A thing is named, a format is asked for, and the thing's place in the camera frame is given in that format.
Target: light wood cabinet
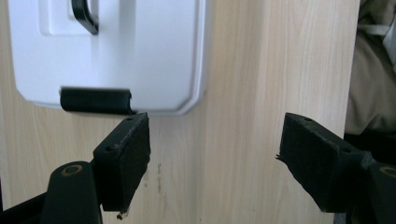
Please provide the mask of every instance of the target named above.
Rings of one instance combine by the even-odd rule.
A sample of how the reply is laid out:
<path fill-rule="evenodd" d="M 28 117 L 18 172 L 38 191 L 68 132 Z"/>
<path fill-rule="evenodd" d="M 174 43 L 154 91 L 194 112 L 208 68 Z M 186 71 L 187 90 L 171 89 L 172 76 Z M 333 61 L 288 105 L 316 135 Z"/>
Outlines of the light wood cabinet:
<path fill-rule="evenodd" d="M 332 223 L 275 156 L 287 111 L 343 134 L 359 1 L 213 4 L 205 97 L 185 116 L 150 118 L 151 161 L 125 223 Z M 58 166 L 90 161 L 122 119 L 34 106 L 17 92 L 12 69 L 3 0 L 5 207 L 44 192 Z M 115 216 L 104 214 L 105 223 L 119 223 Z"/>

